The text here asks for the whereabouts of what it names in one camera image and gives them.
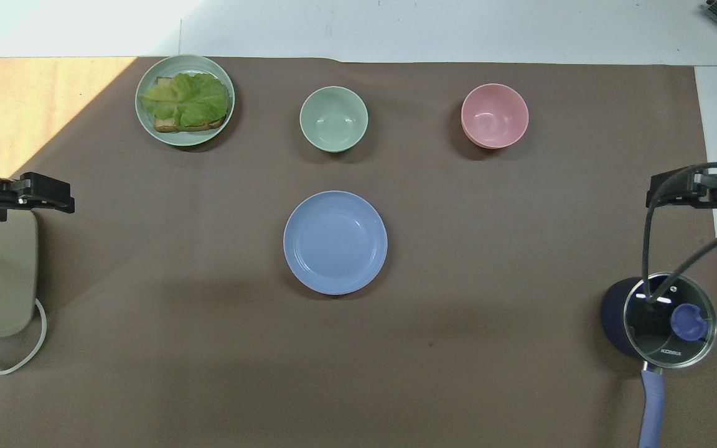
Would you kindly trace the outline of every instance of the saucepan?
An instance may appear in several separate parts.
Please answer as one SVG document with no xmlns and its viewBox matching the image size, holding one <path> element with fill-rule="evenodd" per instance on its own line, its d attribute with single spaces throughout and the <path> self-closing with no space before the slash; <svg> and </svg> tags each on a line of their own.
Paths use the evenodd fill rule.
<svg viewBox="0 0 717 448">
<path fill-rule="evenodd" d="M 669 275 L 649 276 L 649 290 L 655 291 Z M 716 330 L 710 298 L 681 275 L 665 293 L 651 299 L 642 278 L 626 278 L 605 293 L 601 320 L 619 351 L 644 361 L 640 376 L 645 406 L 638 448 L 656 448 L 665 402 L 663 369 L 698 363 L 710 351 Z"/>
</svg>

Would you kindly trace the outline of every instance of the blue plate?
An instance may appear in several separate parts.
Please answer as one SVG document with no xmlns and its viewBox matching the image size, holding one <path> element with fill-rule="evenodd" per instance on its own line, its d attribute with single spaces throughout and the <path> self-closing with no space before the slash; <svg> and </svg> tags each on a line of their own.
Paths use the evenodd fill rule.
<svg viewBox="0 0 717 448">
<path fill-rule="evenodd" d="M 370 202 L 322 191 L 296 207 L 284 228 L 284 255 L 305 286 L 329 295 L 366 286 L 387 258 L 387 229 Z"/>
</svg>

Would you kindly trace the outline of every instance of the blue handle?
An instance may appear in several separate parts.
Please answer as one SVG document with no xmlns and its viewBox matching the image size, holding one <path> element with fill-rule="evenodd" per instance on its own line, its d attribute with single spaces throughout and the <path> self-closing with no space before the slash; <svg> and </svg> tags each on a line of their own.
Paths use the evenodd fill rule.
<svg viewBox="0 0 717 448">
<path fill-rule="evenodd" d="M 644 381 L 646 405 L 644 406 L 644 420 L 640 424 L 640 440 L 638 448 L 657 448 L 660 439 L 660 425 L 663 423 L 663 375 L 660 373 L 642 370 L 640 377 Z"/>
</svg>

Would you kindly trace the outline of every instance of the toast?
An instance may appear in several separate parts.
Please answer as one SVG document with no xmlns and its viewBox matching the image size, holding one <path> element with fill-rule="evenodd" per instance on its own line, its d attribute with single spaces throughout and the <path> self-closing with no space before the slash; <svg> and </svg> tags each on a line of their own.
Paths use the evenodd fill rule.
<svg viewBox="0 0 717 448">
<path fill-rule="evenodd" d="M 172 77 L 157 77 L 157 85 L 170 85 L 172 79 Z M 154 129 L 158 133 L 177 133 L 178 131 L 194 133 L 194 131 L 207 131 L 209 129 L 217 129 L 221 127 L 224 120 L 225 116 L 222 116 L 220 119 L 216 119 L 214 121 L 197 124 L 195 126 L 181 127 L 179 126 L 179 124 L 177 124 L 176 119 L 174 119 L 174 117 L 165 119 L 159 119 L 157 117 L 154 117 Z"/>
</svg>

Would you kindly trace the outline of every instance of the black cable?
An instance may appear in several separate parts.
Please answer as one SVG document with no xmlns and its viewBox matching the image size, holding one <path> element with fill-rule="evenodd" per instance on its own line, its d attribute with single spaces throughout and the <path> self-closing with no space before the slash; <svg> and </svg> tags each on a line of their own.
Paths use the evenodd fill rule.
<svg viewBox="0 0 717 448">
<path fill-rule="evenodd" d="M 674 272 L 672 272 L 671 275 L 669 275 L 665 280 L 663 280 L 663 283 L 660 283 L 660 286 L 655 290 L 654 299 L 652 299 L 653 301 L 651 303 L 654 303 L 654 301 L 656 301 L 658 297 L 662 296 L 665 293 L 666 289 L 671 287 L 671 285 L 674 284 L 675 281 L 677 281 L 677 278 L 679 278 L 680 275 L 682 275 L 682 273 L 685 272 L 686 269 L 691 267 L 693 263 L 699 261 L 700 258 L 706 255 L 707 252 L 713 250 L 715 247 L 717 247 L 717 238 L 708 242 L 708 244 L 699 249 L 696 253 L 694 253 L 694 255 L 691 255 L 691 257 L 689 257 L 687 260 L 685 260 L 685 262 L 680 264 L 679 267 L 674 269 Z"/>
<path fill-rule="evenodd" d="M 657 190 L 655 190 L 654 194 L 652 195 L 652 200 L 649 201 L 649 210 L 648 212 L 646 212 L 646 223 L 644 226 L 644 250 L 641 256 L 640 264 L 640 275 L 642 277 L 643 290 L 644 294 L 646 295 L 646 301 L 648 303 L 654 303 L 654 300 L 652 300 L 652 295 L 649 292 L 649 235 L 651 235 L 652 232 L 652 215 L 654 215 L 655 208 L 657 208 L 658 202 L 663 197 L 663 195 L 665 195 L 665 191 L 668 190 L 668 188 L 671 187 L 672 184 L 677 181 L 677 179 L 685 177 L 686 175 L 688 175 L 689 171 L 707 170 L 708 168 L 717 168 L 717 162 L 707 162 L 706 164 L 691 165 L 689 167 L 677 171 L 673 175 L 669 176 L 665 182 L 660 184 L 660 187 L 657 187 Z"/>
</svg>

